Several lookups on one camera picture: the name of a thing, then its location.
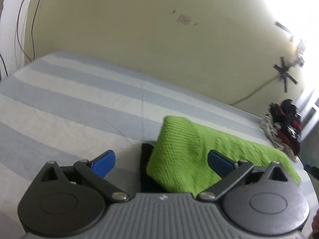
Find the white garment under pile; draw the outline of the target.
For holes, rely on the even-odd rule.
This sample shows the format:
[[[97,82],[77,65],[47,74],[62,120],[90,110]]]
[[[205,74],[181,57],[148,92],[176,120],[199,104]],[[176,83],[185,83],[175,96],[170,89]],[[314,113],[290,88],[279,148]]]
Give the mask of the white garment under pile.
[[[267,138],[277,149],[285,153],[292,161],[297,162],[297,156],[294,155],[292,148],[278,137],[278,131],[276,126],[273,124],[273,119],[270,113],[267,113],[261,120],[260,128],[262,128]]]

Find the black tape cross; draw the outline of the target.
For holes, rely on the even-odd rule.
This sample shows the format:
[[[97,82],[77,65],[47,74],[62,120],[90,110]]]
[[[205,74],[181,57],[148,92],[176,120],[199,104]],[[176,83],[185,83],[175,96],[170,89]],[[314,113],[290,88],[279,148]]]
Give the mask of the black tape cross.
[[[280,57],[281,65],[278,66],[277,64],[274,64],[273,68],[279,72],[280,80],[284,83],[284,93],[288,92],[288,79],[292,81],[293,84],[297,85],[298,81],[293,78],[288,72],[291,68],[290,65],[288,65],[284,59],[284,57]]]

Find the blue white striped bed sheet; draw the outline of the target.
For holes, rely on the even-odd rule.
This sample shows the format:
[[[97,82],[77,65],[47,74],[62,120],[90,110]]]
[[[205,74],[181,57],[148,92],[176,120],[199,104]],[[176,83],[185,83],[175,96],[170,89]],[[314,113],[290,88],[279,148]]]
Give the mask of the blue white striped bed sheet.
[[[310,237],[318,201],[300,162],[301,184],[273,161],[197,196],[149,177],[166,116],[273,147],[256,116],[66,52],[2,81],[1,238]],[[74,170],[107,150],[116,163],[104,178]]]

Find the green navy white knit sweater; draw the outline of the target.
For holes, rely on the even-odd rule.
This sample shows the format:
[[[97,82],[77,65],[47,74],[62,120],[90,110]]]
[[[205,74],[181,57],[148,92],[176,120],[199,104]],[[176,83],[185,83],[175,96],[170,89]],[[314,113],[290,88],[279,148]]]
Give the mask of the green navy white knit sweater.
[[[146,173],[170,193],[197,196],[216,184],[220,177],[208,165],[208,153],[216,150],[238,161],[256,166],[280,162],[297,183],[301,178],[290,159],[278,149],[200,125],[177,116],[166,116],[146,165]]]

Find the pile of dark patterned clothes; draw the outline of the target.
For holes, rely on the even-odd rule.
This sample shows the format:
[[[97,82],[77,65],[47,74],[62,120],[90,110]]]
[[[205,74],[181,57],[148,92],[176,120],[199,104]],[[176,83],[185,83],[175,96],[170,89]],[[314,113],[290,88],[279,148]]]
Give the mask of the pile of dark patterned clothes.
[[[269,113],[275,125],[277,137],[287,145],[293,156],[298,156],[301,149],[301,115],[293,100],[286,99],[280,104],[271,103]]]

